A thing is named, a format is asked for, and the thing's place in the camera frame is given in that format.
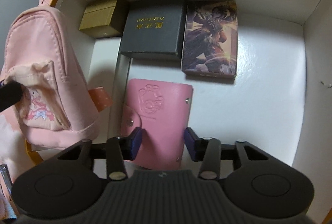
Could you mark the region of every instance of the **mini backpack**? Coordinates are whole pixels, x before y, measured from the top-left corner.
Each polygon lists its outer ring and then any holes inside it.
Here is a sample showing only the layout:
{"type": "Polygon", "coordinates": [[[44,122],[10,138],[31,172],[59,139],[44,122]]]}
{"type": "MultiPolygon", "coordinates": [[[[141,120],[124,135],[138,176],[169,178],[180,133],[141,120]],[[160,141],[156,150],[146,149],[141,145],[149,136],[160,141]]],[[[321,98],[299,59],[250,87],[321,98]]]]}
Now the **mini backpack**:
{"type": "MultiPolygon", "coordinates": [[[[22,86],[23,96],[11,108],[29,143],[63,149],[98,136],[102,109],[89,94],[59,10],[38,6],[16,18],[0,78],[22,86]]],[[[102,106],[110,106],[104,99],[102,106]]]]}

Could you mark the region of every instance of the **embossed cartoon design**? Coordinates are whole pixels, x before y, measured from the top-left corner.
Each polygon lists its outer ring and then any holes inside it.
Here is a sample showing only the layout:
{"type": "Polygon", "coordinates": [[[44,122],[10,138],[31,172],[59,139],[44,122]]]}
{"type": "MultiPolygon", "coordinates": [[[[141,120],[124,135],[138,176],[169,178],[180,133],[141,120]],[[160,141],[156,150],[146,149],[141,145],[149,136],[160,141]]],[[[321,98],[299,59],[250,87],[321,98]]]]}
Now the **embossed cartoon design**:
{"type": "Polygon", "coordinates": [[[159,86],[147,84],[138,91],[139,105],[143,112],[154,114],[163,107],[164,98],[161,96],[159,86]]]}
{"type": "Polygon", "coordinates": [[[30,100],[29,112],[26,116],[26,120],[36,120],[38,118],[47,118],[51,121],[54,120],[54,114],[46,106],[38,91],[33,88],[27,88],[26,98],[30,100]]]}

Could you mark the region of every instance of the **gold box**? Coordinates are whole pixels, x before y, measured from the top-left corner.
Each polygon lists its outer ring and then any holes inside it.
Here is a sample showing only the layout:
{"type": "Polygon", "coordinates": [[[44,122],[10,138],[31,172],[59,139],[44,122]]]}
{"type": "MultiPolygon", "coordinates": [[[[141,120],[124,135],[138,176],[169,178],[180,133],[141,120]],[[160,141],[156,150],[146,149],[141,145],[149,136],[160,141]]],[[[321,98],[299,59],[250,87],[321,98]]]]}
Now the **gold box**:
{"type": "Polygon", "coordinates": [[[90,3],[80,25],[80,31],[93,38],[122,36],[129,3],[126,0],[99,0],[90,3]]]}

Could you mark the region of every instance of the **open storage box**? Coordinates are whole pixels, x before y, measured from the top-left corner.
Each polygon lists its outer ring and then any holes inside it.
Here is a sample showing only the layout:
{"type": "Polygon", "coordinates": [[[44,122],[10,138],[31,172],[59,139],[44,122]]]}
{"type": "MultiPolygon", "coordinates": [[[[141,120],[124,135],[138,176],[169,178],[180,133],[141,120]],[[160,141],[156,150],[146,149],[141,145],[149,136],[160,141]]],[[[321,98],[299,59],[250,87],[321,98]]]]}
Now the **open storage box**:
{"type": "MultiPolygon", "coordinates": [[[[127,79],[191,84],[189,126],[223,143],[245,139],[303,172],[315,187],[308,215],[323,221],[332,205],[332,0],[235,0],[234,82],[186,76],[180,63],[118,55],[119,38],[94,40],[78,30],[91,1],[53,0],[51,6],[68,18],[89,86],[104,86],[112,94],[114,105],[102,112],[97,143],[119,134],[127,79]]],[[[186,149],[182,167],[197,170],[186,149]]]]}

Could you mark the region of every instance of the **pink wallet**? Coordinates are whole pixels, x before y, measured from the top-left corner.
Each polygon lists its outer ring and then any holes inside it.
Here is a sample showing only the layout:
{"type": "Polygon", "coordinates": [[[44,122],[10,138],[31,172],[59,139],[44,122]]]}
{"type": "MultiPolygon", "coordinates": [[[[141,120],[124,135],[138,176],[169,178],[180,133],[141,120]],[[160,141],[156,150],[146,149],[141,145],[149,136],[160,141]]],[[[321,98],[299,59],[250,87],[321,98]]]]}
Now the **pink wallet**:
{"type": "Polygon", "coordinates": [[[135,164],[160,170],[179,169],[193,88],[188,84],[131,79],[127,84],[121,135],[144,129],[135,164]]]}

